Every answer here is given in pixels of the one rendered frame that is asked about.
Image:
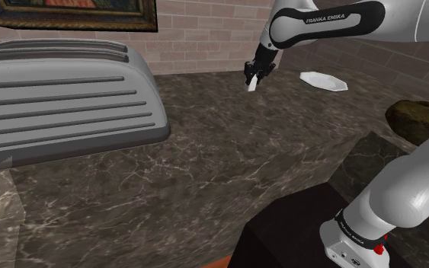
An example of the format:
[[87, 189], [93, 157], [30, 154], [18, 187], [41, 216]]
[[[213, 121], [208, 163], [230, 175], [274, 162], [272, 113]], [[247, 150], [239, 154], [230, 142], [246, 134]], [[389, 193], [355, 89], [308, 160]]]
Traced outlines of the small white block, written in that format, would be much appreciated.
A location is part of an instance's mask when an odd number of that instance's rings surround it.
[[258, 78], [257, 75], [253, 75], [251, 78], [247, 78], [244, 84], [244, 89], [248, 92], [256, 90]]

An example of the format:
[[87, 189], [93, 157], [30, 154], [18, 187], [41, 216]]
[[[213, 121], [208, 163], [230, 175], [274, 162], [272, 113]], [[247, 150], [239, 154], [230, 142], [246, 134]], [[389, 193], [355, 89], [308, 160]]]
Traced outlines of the white octagonal plate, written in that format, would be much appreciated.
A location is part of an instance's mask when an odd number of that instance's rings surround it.
[[320, 72], [301, 72], [299, 78], [305, 83], [322, 90], [340, 92], [347, 91], [347, 83], [332, 75]]

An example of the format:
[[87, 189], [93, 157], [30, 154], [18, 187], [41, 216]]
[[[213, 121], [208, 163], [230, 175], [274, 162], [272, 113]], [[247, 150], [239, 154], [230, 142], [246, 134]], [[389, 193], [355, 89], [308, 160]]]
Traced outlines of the brown bread loaf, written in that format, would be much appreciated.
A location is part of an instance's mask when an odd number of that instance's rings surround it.
[[429, 101], [399, 100], [386, 110], [385, 118], [393, 132], [413, 145], [429, 139]]

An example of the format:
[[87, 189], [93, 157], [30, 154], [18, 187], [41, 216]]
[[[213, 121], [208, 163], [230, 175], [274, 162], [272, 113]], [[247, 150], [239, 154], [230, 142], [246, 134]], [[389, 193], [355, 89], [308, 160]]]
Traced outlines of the dark robot stand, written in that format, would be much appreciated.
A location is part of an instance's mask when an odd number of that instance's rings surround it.
[[228, 268], [367, 268], [342, 244], [327, 253], [320, 238], [321, 224], [347, 204], [329, 183], [274, 200], [245, 224]]

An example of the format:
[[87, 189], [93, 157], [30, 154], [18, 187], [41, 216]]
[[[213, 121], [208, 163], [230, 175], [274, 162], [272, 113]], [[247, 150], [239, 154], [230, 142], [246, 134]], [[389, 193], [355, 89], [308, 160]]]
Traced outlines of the grey toaster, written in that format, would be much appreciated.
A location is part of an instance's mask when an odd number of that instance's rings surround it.
[[134, 48], [66, 38], [0, 43], [0, 170], [162, 142], [170, 131]]

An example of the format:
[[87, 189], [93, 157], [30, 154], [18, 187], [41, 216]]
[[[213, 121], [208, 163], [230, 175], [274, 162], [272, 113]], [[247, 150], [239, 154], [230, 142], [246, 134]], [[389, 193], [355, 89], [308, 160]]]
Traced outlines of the framed wall picture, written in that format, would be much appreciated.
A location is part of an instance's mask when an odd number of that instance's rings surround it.
[[156, 33], [158, 19], [155, 0], [0, 0], [0, 27]]

